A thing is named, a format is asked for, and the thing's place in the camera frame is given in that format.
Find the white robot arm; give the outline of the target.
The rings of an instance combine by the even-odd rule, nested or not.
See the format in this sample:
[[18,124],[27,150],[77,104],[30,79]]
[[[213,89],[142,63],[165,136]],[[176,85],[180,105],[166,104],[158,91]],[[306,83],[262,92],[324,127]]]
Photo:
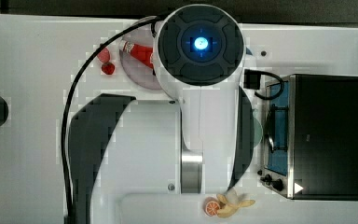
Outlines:
[[158,28],[153,68],[160,87],[179,107],[177,149],[115,149],[113,134],[133,96],[101,94],[72,119],[69,146],[96,158],[90,166],[87,224],[121,224],[119,204],[133,193],[224,193],[253,156],[253,115],[240,85],[246,48],[237,22],[202,4],[180,7]]

